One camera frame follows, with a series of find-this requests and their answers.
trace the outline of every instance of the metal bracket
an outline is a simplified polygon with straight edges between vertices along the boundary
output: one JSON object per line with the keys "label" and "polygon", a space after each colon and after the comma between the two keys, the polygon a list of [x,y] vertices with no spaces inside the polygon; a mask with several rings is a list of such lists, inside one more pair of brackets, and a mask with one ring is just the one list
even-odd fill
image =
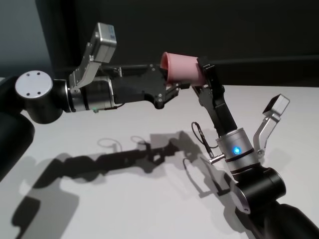
{"label": "metal bracket", "polygon": [[102,63],[109,63],[116,48],[114,27],[97,23],[91,41],[87,43],[80,66],[69,76],[71,89],[90,84]]}
{"label": "metal bracket", "polygon": [[262,158],[265,155],[267,140],[280,121],[280,116],[285,111],[289,102],[290,100],[288,98],[280,94],[273,97],[265,108],[263,114],[266,117],[263,119],[253,138],[254,148],[255,151],[257,151],[258,158]]}

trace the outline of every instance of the metal connector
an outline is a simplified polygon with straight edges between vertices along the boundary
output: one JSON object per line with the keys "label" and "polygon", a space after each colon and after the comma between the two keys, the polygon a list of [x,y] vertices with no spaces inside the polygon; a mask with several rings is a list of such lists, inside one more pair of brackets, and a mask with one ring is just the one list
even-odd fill
{"label": "metal connector", "polygon": [[219,162],[220,160],[222,160],[225,157],[226,157],[225,154],[221,154],[221,155],[218,155],[216,157],[209,159],[208,161],[210,162],[211,165],[213,165],[214,163]]}

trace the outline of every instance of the robotic arm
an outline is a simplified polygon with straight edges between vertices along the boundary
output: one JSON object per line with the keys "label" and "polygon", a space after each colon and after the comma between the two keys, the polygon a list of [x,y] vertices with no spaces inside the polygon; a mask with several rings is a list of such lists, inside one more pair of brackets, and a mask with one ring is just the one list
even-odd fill
{"label": "robotic arm", "polygon": [[68,80],[52,80],[46,73],[30,71],[19,78],[0,82],[0,155],[1,169],[8,172],[31,144],[33,125],[19,113],[27,110],[37,123],[51,123],[63,113],[116,109],[121,104],[149,101],[156,109],[190,86],[198,95],[213,121],[222,154],[214,156],[199,128],[211,164],[225,159],[235,179],[231,195],[237,216],[246,222],[258,239],[319,239],[319,229],[298,209],[280,205],[285,184],[272,168],[264,168],[259,159],[265,153],[268,137],[280,120],[289,100],[282,95],[271,99],[266,116],[251,145],[243,128],[238,129],[224,99],[225,89],[219,82],[216,67],[206,58],[197,63],[205,85],[195,86],[180,80],[168,83],[168,71],[157,64],[110,67],[116,47],[114,28],[98,23],[87,44],[80,66]]}

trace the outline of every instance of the screw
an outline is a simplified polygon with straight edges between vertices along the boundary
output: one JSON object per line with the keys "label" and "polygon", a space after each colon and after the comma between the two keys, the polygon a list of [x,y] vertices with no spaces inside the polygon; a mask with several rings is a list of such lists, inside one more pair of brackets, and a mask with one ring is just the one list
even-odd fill
{"label": "screw", "polygon": [[262,149],[259,149],[257,153],[258,153],[259,156],[261,156],[261,155],[264,154],[264,151]]}

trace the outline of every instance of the dark wall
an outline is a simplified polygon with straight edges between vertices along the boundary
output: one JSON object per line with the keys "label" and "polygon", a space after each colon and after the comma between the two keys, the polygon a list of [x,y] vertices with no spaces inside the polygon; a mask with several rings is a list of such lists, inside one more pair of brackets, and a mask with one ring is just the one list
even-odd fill
{"label": "dark wall", "polygon": [[35,1],[1,0],[0,77],[34,69],[53,72]]}
{"label": "dark wall", "polygon": [[318,10],[308,0],[76,1],[82,47],[96,22],[114,25],[115,64],[158,62],[164,51],[212,60],[317,54]]}
{"label": "dark wall", "polygon": [[[168,51],[222,63],[218,71],[224,84],[319,86],[319,1],[36,3],[57,78],[80,63],[96,23],[103,22],[115,27],[118,45],[112,64],[159,62]],[[258,60],[242,63],[243,58]]]}

